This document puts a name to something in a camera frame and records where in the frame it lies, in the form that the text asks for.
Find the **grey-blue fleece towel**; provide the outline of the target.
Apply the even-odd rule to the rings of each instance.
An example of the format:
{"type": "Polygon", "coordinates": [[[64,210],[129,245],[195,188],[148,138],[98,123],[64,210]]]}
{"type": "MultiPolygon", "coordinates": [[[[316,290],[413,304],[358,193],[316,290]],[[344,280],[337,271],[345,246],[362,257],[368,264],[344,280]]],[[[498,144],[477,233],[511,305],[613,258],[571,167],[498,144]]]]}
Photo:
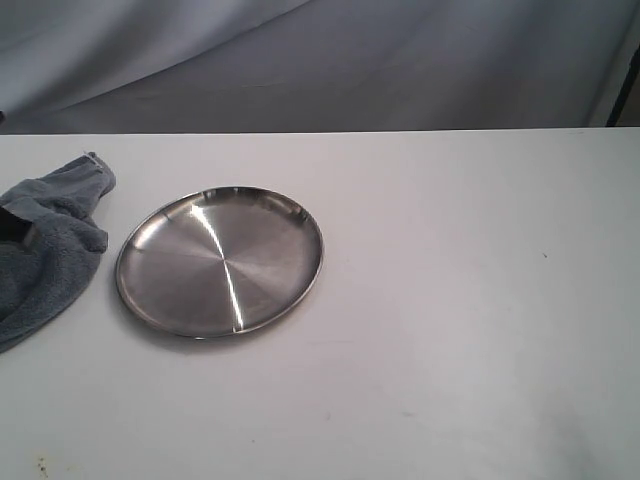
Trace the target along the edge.
{"type": "Polygon", "coordinates": [[[33,223],[28,245],[1,242],[1,351],[68,308],[93,279],[108,234],[93,220],[116,185],[110,167],[86,153],[1,195],[1,207],[33,223]]]}

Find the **grey backdrop curtain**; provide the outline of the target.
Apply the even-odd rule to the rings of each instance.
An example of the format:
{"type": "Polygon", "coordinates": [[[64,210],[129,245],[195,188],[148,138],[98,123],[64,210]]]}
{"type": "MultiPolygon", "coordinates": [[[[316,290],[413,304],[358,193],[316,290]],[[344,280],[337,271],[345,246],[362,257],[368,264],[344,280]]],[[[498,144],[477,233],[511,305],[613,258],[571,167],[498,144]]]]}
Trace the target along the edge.
{"type": "Polygon", "coordinates": [[[5,1],[3,134],[601,124],[635,1],[5,1]]]}

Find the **round stainless steel plate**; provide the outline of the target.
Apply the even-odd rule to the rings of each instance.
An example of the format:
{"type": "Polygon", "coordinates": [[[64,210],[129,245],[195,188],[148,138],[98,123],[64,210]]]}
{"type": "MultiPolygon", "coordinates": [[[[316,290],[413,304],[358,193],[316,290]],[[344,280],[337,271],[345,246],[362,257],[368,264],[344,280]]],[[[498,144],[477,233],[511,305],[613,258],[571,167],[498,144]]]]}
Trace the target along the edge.
{"type": "Polygon", "coordinates": [[[249,186],[174,200],[129,234],[115,263],[127,310],[191,339],[248,334],[289,314],[324,260],[314,217],[291,198],[249,186]]]}

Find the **black metal frame post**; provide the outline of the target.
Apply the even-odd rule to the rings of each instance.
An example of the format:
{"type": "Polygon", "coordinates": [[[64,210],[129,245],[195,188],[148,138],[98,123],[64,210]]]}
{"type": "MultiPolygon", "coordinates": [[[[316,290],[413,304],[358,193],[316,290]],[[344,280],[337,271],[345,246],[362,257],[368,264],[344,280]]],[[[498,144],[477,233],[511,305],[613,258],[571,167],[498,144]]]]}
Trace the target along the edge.
{"type": "Polygon", "coordinates": [[[606,127],[639,126],[639,33],[631,33],[613,83],[606,127]]]}

